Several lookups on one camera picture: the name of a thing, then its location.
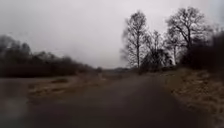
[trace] wet road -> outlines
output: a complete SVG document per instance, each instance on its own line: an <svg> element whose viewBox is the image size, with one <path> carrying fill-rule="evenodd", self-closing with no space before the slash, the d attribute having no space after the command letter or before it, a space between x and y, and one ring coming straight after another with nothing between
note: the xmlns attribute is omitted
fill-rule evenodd
<svg viewBox="0 0 224 128"><path fill-rule="evenodd" d="M0 125L18 128L202 128L205 118L183 108L158 80L135 77L44 103Z"/></svg>

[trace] overcast sky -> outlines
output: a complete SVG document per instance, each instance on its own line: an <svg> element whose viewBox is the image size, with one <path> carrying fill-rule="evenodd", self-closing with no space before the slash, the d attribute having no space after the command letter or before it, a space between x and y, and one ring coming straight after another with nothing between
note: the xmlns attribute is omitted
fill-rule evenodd
<svg viewBox="0 0 224 128"><path fill-rule="evenodd" d="M0 34L27 42L33 51L69 55L92 66L123 66L124 21L137 10L150 30L166 30L178 8L193 6L211 23L224 23L223 0L0 0Z"/></svg>

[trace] leafless tree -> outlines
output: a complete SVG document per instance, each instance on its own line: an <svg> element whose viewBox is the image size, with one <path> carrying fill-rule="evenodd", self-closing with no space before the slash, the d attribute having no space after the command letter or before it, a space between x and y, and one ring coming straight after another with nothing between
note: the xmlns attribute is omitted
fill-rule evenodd
<svg viewBox="0 0 224 128"><path fill-rule="evenodd" d="M165 34L165 47L167 50L170 50L173 54L174 64L177 64L177 53L178 49L182 47L182 42L180 39L180 34L176 33L173 29L169 29Z"/></svg>
<svg viewBox="0 0 224 128"><path fill-rule="evenodd" d="M142 61L140 73L148 70L157 71L172 65L171 57L165 49L162 36L158 31L146 34L145 46L148 52Z"/></svg>
<svg viewBox="0 0 224 128"><path fill-rule="evenodd" d="M209 31L205 24L204 15L193 7L181 8L167 20L168 28L181 34L189 50L192 47L194 38L204 38Z"/></svg>
<svg viewBox="0 0 224 128"><path fill-rule="evenodd" d="M146 17L141 11L132 14L130 19L126 20L126 28L123 33L125 48L123 49L123 58L129 65L140 67L142 59L141 46L144 43L146 33Z"/></svg>

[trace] bush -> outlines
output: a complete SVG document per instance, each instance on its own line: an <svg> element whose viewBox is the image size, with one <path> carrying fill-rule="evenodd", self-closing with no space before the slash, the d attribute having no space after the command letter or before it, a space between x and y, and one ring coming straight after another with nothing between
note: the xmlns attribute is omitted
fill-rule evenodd
<svg viewBox="0 0 224 128"><path fill-rule="evenodd" d="M209 43L193 45L180 64L192 69L220 70L224 68L224 33L214 36Z"/></svg>

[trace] dirt road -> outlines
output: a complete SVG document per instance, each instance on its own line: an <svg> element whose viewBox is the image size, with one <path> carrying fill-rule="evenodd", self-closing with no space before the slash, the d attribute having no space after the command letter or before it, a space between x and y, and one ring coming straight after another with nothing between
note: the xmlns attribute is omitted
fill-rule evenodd
<svg viewBox="0 0 224 128"><path fill-rule="evenodd" d="M206 120L184 109L158 80L133 77L30 109L27 128L201 128Z"/></svg>

